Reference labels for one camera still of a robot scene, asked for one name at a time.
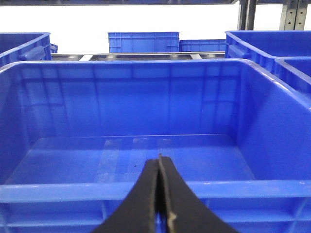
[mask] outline blue plastic crate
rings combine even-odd
[[[58,46],[51,44],[51,53],[57,53],[57,51],[58,51]]]
[[[20,62],[0,88],[0,232],[90,231],[159,153],[241,233],[311,232],[311,105],[251,61]]]
[[[110,52],[178,52],[179,33],[108,33]]]
[[[180,52],[225,51],[225,40],[180,40]]]
[[[311,56],[311,31],[231,31],[226,58],[252,60],[274,72],[278,57]]]
[[[50,33],[0,33],[0,67],[31,60],[52,60]]]
[[[275,74],[311,100],[311,57],[278,58]]]

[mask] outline crate rim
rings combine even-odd
[[[154,34],[160,34],[160,33],[177,33],[179,34],[179,32],[107,32],[108,34],[113,34],[113,33],[121,33],[121,34],[124,34],[124,33],[131,33],[131,34],[147,34],[147,33],[154,33]]]
[[[304,81],[308,82],[311,85],[311,76],[305,74],[304,72],[300,71],[299,69],[295,68],[294,66],[290,65],[286,62],[286,60],[297,60],[297,61],[305,61],[309,60],[311,62],[311,57],[279,57],[275,59],[275,62],[288,70],[290,73],[299,76]]]
[[[260,72],[263,77],[267,78],[269,81],[274,82],[277,84],[279,88],[281,88],[283,91],[285,91],[288,95],[290,95],[295,101],[299,102],[299,104],[302,104],[304,107],[308,108],[311,112],[311,102],[301,99],[300,95],[297,94],[297,91],[293,89],[291,86],[289,86],[287,83],[285,83],[283,80],[272,74],[271,72],[267,71],[265,68],[261,67],[259,64],[248,60],[248,59],[241,59],[241,58],[221,58],[221,59],[208,59],[208,60],[156,60],[156,61],[18,61],[6,64],[2,67],[0,67],[0,74],[5,72],[6,70],[17,67],[21,65],[38,65],[38,64],[46,64],[49,66],[55,66],[55,65],[61,65],[61,64],[67,64],[71,66],[85,66],[88,64],[93,65],[110,65],[110,64],[119,64],[121,65],[134,65],[134,64],[173,64],[173,63],[180,63],[181,65],[183,63],[193,63],[193,64],[200,64],[200,63],[242,63],[247,66],[252,67],[256,72]]]
[[[271,59],[277,59],[280,58],[279,56],[273,56],[271,54],[268,54],[266,52],[264,52],[263,50],[247,43],[246,41],[242,40],[241,38],[239,38],[238,36],[234,35],[234,32],[239,32],[239,33],[250,33],[250,32],[255,32],[255,33],[271,33],[271,32],[277,32],[277,33],[301,33],[301,32],[311,32],[311,31],[290,31],[290,30],[286,30],[286,31],[252,31],[252,30],[245,30],[245,31],[225,31],[226,35],[231,37],[232,39],[234,39],[236,42],[240,43],[241,45],[244,45],[245,47],[247,47],[248,49],[251,49],[253,51],[255,51],[256,53],[259,53],[262,56],[265,56],[267,58],[271,58]]]
[[[0,185],[0,203],[119,200],[125,198],[134,184],[135,182]],[[311,195],[311,180],[206,181],[187,182],[187,185],[201,199],[305,198]]]
[[[201,41],[224,41],[225,42],[225,39],[187,39],[187,40],[180,40],[180,43],[181,42],[201,42]]]
[[[24,48],[25,46],[31,45],[31,44],[33,44],[34,42],[37,42],[37,41],[39,41],[39,40],[41,40],[41,39],[47,37],[47,36],[50,35],[51,33],[43,33],[43,32],[37,32],[37,33],[0,33],[0,35],[1,35],[1,34],[42,34],[42,35],[40,35],[40,36],[38,36],[37,38],[32,39],[32,40],[30,40],[30,41],[28,41],[28,42],[26,42],[26,43],[23,43],[23,44],[21,44],[21,45],[19,45],[19,46],[17,46],[17,47],[14,47],[14,48],[12,48],[12,49],[10,49],[10,50],[6,50],[6,51],[3,52],[3,53],[0,53],[0,58],[4,57],[4,56],[6,56],[6,55],[9,55],[9,54],[11,54],[12,52],[18,51],[18,50]]]

